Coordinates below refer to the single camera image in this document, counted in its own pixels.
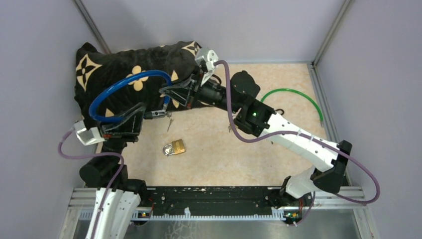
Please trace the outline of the blue cable lock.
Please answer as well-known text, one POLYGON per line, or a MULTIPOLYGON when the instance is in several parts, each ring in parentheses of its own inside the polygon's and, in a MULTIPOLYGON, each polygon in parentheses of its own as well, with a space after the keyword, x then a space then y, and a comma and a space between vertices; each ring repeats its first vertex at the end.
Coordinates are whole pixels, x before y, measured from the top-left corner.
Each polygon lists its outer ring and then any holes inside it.
POLYGON ((148 70, 148 71, 144 71, 141 73, 137 73, 134 74, 132 76, 126 77, 125 79, 122 79, 116 83, 114 83, 113 85, 111 85, 110 87, 106 88, 103 92, 101 92, 91 103, 90 107, 89 107, 89 116, 94 119, 95 121, 98 122, 106 122, 106 123, 113 123, 113 117, 105 117, 105 116, 100 116, 97 114, 97 109, 98 107, 101 105, 101 103, 108 98, 110 95, 112 95, 113 93, 115 93, 116 91, 118 91, 119 89, 125 87, 126 85, 128 85, 131 82, 134 82, 136 80, 139 80, 141 78, 145 78, 145 77, 163 77, 166 80, 166 84, 167 86, 171 86, 173 85, 172 80, 171 80, 171 76, 161 70, 148 70))

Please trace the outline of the large brass padlock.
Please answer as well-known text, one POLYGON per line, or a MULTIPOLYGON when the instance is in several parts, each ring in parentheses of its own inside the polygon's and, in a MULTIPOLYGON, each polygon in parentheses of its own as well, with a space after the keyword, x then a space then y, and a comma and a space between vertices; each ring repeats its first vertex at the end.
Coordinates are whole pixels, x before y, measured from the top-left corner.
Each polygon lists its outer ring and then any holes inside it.
POLYGON ((162 152, 165 156, 172 156, 172 155, 178 155, 181 153, 186 152, 186 148, 184 145, 184 142, 182 139, 178 139, 175 141, 172 141, 171 143, 165 145, 162 149, 162 152))

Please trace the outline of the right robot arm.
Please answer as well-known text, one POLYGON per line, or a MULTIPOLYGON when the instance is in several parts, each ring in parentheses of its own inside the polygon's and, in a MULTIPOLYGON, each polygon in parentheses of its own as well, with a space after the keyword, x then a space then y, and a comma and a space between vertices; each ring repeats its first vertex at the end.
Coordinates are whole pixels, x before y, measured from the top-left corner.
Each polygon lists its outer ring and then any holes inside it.
POLYGON ((259 91, 260 87, 246 71, 229 76, 222 86, 207 80, 204 72, 197 70, 187 79, 161 88, 160 93, 188 108, 204 103, 224 110, 231 130, 241 141, 254 143, 268 139, 310 162, 310 169, 284 180, 280 192, 284 204, 293 205, 312 191, 339 194, 351 144, 327 141, 291 123, 258 100, 259 91))

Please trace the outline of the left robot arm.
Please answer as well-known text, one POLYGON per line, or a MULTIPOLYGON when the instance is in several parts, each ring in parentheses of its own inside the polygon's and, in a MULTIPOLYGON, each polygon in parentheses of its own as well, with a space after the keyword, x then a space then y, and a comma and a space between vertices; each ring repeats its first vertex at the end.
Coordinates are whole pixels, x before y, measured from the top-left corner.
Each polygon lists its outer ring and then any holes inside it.
POLYGON ((85 185, 96 190, 88 239, 123 238, 133 211, 149 200, 146 182, 129 179, 122 158, 127 144, 138 141, 145 109, 143 103, 138 103, 111 121, 96 122, 90 128, 84 121, 75 124, 76 136, 83 145, 102 143, 100 153, 91 156, 79 172, 85 185))

